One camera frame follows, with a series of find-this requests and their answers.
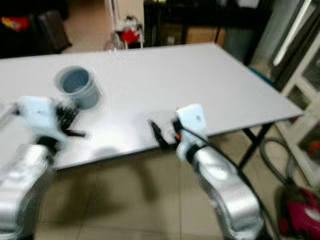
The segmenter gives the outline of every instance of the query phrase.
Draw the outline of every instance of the white table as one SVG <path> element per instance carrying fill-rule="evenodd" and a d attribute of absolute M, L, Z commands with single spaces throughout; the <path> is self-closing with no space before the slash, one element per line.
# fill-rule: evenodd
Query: white table
<path fill-rule="evenodd" d="M 70 140 L 57 158 L 59 169 L 157 147 L 148 119 L 168 129 L 175 109 L 192 103 L 203 106 L 211 136 L 302 114 L 214 44 L 3 59 L 0 102 L 14 102 L 19 96 L 62 99 L 55 75 L 74 65 L 94 73 L 103 99 L 79 115 L 74 128 L 89 137 Z M 164 134 L 171 138 L 169 132 Z M 1 161 L 30 137 L 19 119 L 2 130 Z"/>

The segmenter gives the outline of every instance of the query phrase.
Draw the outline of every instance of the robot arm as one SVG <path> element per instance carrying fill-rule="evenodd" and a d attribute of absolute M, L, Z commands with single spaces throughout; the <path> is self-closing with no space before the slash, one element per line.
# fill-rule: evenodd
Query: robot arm
<path fill-rule="evenodd" d="M 173 126 L 180 139 L 177 156 L 191 164 L 216 212 L 224 237 L 232 240 L 271 239 L 257 196 L 234 164 L 208 145 L 202 107 L 190 105 L 176 113 Z"/>
<path fill-rule="evenodd" d="M 0 169 L 1 240 L 24 239 L 35 232 L 42 196 L 55 173 L 54 156 L 66 146 L 68 136 L 83 136 L 68 129 L 77 113 L 75 106 L 22 97 L 2 115 L 2 120 L 12 114 L 22 117 L 34 143 L 21 145 L 15 158 Z"/>

